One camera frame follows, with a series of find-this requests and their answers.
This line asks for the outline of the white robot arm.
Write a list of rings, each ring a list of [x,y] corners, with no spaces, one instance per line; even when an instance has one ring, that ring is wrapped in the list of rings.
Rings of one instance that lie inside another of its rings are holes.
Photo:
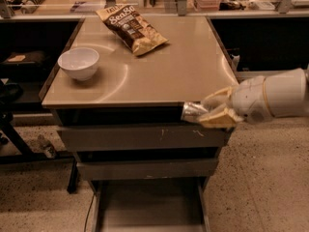
[[[295,69],[256,76],[221,89],[201,101],[208,110],[197,121],[205,128],[233,128],[282,117],[309,115],[308,71]]]

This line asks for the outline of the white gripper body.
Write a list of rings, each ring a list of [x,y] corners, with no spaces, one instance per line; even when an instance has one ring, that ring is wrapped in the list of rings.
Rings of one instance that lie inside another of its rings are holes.
[[[233,91],[231,103],[236,113],[247,123],[258,124],[273,118],[267,101],[264,76],[242,81]]]

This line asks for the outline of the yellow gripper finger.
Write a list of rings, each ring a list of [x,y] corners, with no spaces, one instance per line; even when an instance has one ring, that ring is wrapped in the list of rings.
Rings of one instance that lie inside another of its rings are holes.
[[[197,121],[207,129],[228,129],[234,128],[237,123],[243,121],[243,118],[233,108],[221,104],[210,112],[199,116]]]
[[[232,107],[232,95],[236,86],[220,89],[201,100],[201,105],[207,109],[216,109],[219,106]]]

